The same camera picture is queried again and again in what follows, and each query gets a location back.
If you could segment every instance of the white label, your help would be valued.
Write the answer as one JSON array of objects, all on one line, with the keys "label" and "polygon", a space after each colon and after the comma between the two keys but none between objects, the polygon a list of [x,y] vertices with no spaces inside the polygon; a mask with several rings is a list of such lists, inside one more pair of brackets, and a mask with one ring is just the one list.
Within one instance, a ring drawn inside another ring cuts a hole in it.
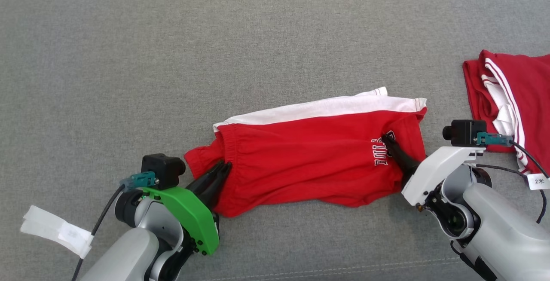
[{"label": "white label", "polygon": [[80,258],[88,255],[90,244],[94,238],[88,230],[67,223],[58,216],[34,205],[23,218],[21,232],[55,241],[79,255]]},{"label": "white label", "polygon": [[529,189],[550,189],[550,181],[543,174],[527,175]]}]

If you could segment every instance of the teal connector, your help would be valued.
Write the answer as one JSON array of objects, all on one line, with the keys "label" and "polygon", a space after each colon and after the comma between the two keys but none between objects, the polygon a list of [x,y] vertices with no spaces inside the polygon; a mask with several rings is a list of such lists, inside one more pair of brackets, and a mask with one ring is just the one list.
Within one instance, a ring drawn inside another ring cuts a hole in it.
[{"label": "teal connector", "polygon": [[512,136],[506,136],[502,134],[489,134],[485,132],[477,133],[477,138],[474,138],[478,146],[487,146],[488,144],[497,144],[499,146],[511,147]]},{"label": "teal connector", "polygon": [[120,181],[120,185],[124,185],[124,189],[122,190],[123,192],[137,189],[138,187],[152,187],[157,183],[159,183],[159,181],[155,178],[155,173],[152,171],[131,175],[130,177]]}]

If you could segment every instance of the gray couch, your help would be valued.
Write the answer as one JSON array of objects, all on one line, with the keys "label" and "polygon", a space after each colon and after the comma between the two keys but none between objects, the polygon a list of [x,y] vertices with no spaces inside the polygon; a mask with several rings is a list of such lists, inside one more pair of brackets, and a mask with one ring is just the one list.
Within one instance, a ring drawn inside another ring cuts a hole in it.
[{"label": "gray couch", "polygon": [[[87,229],[145,154],[182,156],[212,124],[386,86],[425,97],[426,151],[471,118],[461,64],[550,52],[550,0],[0,0],[0,279],[67,280],[77,257],[19,232],[37,205]],[[514,168],[511,154],[483,163]],[[535,219],[541,199],[495,171]],[[182,183],[191,180],[184,175]],[[550,218],[543,226],[550,229]],[[83,272],[128,227],[108,214]],[[352,209],[272,205],[222,219],[189,281],[466,281],[432,216],[401,195]]]}]

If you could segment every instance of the red shorts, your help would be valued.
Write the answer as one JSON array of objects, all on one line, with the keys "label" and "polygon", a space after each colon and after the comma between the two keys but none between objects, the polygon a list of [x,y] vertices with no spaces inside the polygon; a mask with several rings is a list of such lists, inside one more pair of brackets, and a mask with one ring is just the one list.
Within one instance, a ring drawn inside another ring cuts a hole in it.
[{"label": "red shorts", "polygon": [[[514,136],[543,167],[550,167],[550,55],[531,58],[483,50],[478,60],[464,62],[464,76],[473,118],[485,120],[488,132]],[[487,150],[516,152],[521,171],[540,172],[514,147]]]},{"label": "red shorts", "polygon": [[381,135],[426,157],[419,122],[425,99],[385,96],[385,88],[234,116],[216,139],[184,156],[195,178],[220,159],[232,171],[215,211],[235,217],[256,205],[319,199],[358,207],[401,190],[403,173]]}]

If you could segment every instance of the cable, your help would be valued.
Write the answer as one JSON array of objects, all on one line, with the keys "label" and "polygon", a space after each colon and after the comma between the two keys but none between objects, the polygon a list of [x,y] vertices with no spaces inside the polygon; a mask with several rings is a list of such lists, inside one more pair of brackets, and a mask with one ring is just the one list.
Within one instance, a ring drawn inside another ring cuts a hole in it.
[{"label": "cable", "polygon": [[510,143],[513,144],[516,148],[518,148],[519,150],[521,150],[521,152],[525,153],[525,155],[529,156],[529,158],[533,161],[533,163],[538,167],[538,169],[541,171],[541,173],[546,177],[546,179],[550,179],[550,177],[548,177],[548,174],[546,173],[546,171],[544,171],[544,169],[542,168],[542,166],[537,162],[537,160],[529,153],[527,152],[527,150],[525,150],[524,147],[520,146],[517,142],[513,141],[513,140],[510,140]]},{"label": "cable", "polygon": [[519,170],[513,170],[513,169],[506,168],[506,167],[494,166],[494,165],[485,165],[485,164],[476,164],[476,167],[482,167],[482,168],[485,167],[485,168],[504,170],[504,171],[507,171],[509,173],[520,175],[521,177],[523,177],[523,179],[527,179],[527,175],[522,174]]},{"label": "cable", "polygon": [[[542,168],[542,165],[540,165],[540,163],[538,163],[537,160],[529,152],[527,152],[527,150],[525,150],[524,147],[520,146],[520,144],[518,144],[513,140],[510,140],[510,143],[514,145],[516,148],[518,148],[519,150],[521,150],[521,152],[525,153],[526,156],[529,156],[529,158],[538,167],[538,169],[541,171],[544,177],[546,177],[546,179],[550,179],[550,177],[548,177],[548,173],[546,173],[544,168]],[[544,213],[546,213],[546,204],[547,204],[546,195],[544,194],[544,191],[540,189],[540,192],[542,195],[542,210],[541,210],[541,214],[538,216],[537,223],[540,223],[542,220],[542,217],[544,217]]]},{"label": "cable", "polygon": [[[96,226],[94,226],[94,229],[92,230],[92,233],[91,233],[92,237],[95,236],[96,233],[98,232],[98,228],[100,227],[101,222],[105,218],[105,215],[107,214],[107,212],[109,212],[109,208],[113,204],[118,194],[122,192],[123,189],[124,189],[124,185],[119,186],[118,189],[116,189],[116,192],[110,197],[109,201],[107,202],[107,205],[105,205],[105,208],[100,215],[100,218],[98,219],[98,222],[96,222]],[[80,268],[82,267],[83,262],[84,262],[84,258],[80,258],[78,261],[78,264],[76,264],[76,269],[74,270],[73,279],[71,279],[71,281],[76,281],[76,278],[78,277],[78,273],[80,272]]]},{"label": "cable", "polygon": [[456,251],[456,249],[454,248],[454,246],[452,245],[452,240],[450,241],[450,249],[456,253],[456,255],[460,256],[462,253]]},{"label": "cable", "polygon": [[541,214],[539,214],[538,216],[538,219],[537,219],[537,224],[540,224],[541,221],[542,221],[542,217],[544,217],[544,213],[546,213],[546,195],[544,194],[544,191],[539,189],[539,191],[541,192],[541,195],[542,195],[542,210],[541,210]]},{"label": "cable", "polygon": [[[504,170],[509,173],[520,175],[523,179],[527,179],[527,175],[522,174],[519,170],[513,170],[506,167],[486,165],[486,164],[476,164],[475,166],[481,167],[481,168],[485,167],[485,168]],[[542,191],[541,189],[539,189],[539,191],[541,192],[541,195],[542,195],[542,209],[541,209],[541,213],[538,215],[537,224],[540,224],[540,222],[542,221],[542,217],[544,217],[544,213],[546,213],[546,204],[547,204],[546,195],[544,194],[544,191]]]}]

